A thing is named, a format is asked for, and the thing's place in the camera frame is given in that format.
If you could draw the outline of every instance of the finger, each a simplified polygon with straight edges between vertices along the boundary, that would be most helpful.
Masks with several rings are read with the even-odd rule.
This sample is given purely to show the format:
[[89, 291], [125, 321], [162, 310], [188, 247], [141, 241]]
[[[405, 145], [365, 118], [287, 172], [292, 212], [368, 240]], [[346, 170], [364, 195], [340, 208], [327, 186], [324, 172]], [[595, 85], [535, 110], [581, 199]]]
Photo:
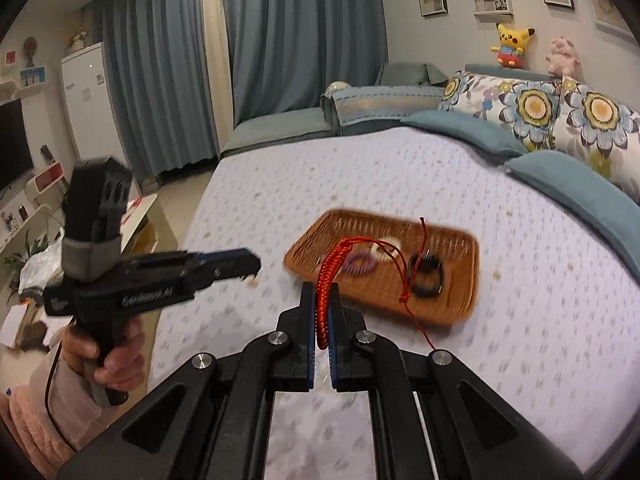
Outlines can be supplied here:
[[124, 329], [124, 335], [127, 339], [133, 339], [142, 332], [142, 319], [140, 316], [132, 317], [127, 322]]
[[75, 354], [81, 358], [97, 359], [98, 344], [79, 326], [69, 325], [62, 335], [62, 348], [65, 354]]
[[94, 379], [98, 384], [121, 383], [139, 374], [143, 370], [144, 365], [145, 358], [139, 354], [138, 357], [133, 360], [132, 364], [122, 370], [118, 370], [116, 373], [108, 371], [107, 368], [98, 368], [94, 372]]
[[140, 354], [145, 344], [145, 333], [141, 332], [133, 339], [129, 339], [124, 345], [117, 346], [104, 360], [104, 367], [111, 373], [116, 373], [129, 366]]
[[131, 392], [139, 386], [142, 386], [144, 382], [145, 374], [144, 372], [140, 372], [134, 377], [127, 379], [126, 381], [122, 381], [121, 383], [109, 384], [108, 387], [112, 390], [118, 390], [119, 392]]

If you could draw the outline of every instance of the red braided cord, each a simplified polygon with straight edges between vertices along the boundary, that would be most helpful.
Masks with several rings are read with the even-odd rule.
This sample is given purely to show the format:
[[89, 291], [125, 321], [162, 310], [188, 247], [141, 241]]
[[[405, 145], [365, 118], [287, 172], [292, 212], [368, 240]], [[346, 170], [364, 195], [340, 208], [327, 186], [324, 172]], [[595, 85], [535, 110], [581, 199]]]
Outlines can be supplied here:
[[[342, 267], [344, 261], [347, 259], [348, 254], [353, 249], [353, 246], [359, 243], [377, 244], [378, 247], [380, 247], [380, 249], [382, 249], [386, 253], [386, 255], [393, 260], [393, 263], [396, 264], [396, 269], [398, 270], [398, 274], [400, 275], [400, 279], [402, 280], [402, 294], [400, 295], [399, 302], [404, 306], [404, 309], [413, 318], [416, 328], [420, 330], [420, 332], [422, 332], [424, 338], [427, 340], [427, 343], [429, 343], [431, 348], [435, 350], [435, 346], [433, 345], [433, 343], [431, 343], [429, 336], [420, 325], [418, 318], [408, 306], [408, 301], [411, 295], [411, 288], [412, 286], [414, 286], [415, 277], [417, 275], [416, 270], [427, 247], [427, 226], [424, 223], [424, 218], [420, 217], [420, 222], [422, 223], [423, 232], [422, 247], [420, 249], [420, 258], [417, 258], [414, 264], [414, 277], [411, 282], [409, 282], [407, 279], [408, 269], [404, 256], [402, 255], [400, 250], [395, 247], [395, 245], [383, 240], [374, 240], [373, 238], [367, 238], [364, 236], [344, 238], [327, 255], [327, 257], [324, 259], [324, 262], [322, 262], [322, 266], [320, 267], [320, 272], [318, 273], [318, 282], [316, 285], [316, 337], [318, 340], [318, 347], [321, 350], [324, 350], [329, 345], [329, 288], [331, 287], [331, 284], [335, 277], [338, 275], [338, 272], [340, 272], [340, 268]], [[387, 250], [385, 246], [390, 247], [395, 251], [395, 253], [392, 254], [389, 250]], [[400, 267], [396, 255], [400, 256], [400, 259], [402, 260], [402, 267]]]

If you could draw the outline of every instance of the bed mattress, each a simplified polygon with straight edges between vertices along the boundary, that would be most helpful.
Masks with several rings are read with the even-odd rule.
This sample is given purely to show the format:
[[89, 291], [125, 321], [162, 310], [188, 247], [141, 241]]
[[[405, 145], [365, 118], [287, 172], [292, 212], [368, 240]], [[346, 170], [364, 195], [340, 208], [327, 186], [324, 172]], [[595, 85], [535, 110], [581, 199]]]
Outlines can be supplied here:
[[[259, 284], [216, 283], [162, 313], [153, 387], [191, 355], [224, 356], [298, 304], [289, 247], [326, 210], [347, 207], [468, 230], [481, 247], [473, 316], [434, 330], [584, 472], [640, 404], [640, 288], [615, 253], [550, 199], [470, 147], [412, 128], [273, 146], [222, 160], [186, 247], [245, 246]], [[366, 310], [367, 327], [403, 349], [429, 348], [410, 324]], [[317, 355], [309, 394], [277, 394], [267, 479], [374, 478], [367, 395], [336, 394]]]

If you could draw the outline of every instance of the blue curtain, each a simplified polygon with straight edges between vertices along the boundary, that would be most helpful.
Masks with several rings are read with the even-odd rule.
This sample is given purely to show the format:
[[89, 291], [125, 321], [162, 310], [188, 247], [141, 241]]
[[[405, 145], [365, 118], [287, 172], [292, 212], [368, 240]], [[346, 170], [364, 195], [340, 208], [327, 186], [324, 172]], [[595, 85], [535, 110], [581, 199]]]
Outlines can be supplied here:
[[138, 178], [219, 153], [202, 0], [94, 0], [124, 149]]
[[319, 105], [333, 81], [373, 85], [386, 61], [382, 0], [223, 0], [236, 124]]

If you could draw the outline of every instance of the pikachu plush toy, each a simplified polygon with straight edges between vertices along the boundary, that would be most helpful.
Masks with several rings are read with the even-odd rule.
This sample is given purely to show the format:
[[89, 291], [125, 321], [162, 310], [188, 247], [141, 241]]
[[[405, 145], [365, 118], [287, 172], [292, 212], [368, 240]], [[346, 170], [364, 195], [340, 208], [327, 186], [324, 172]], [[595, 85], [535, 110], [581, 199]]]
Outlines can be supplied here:
[[524, 51], [529, 38], [536, 33], [534, 28], [510, 30], [498, 23], [500, 46], [492, 46], [491, 52], [497, 52], [498, 63], [508, 68], [524, 68]]

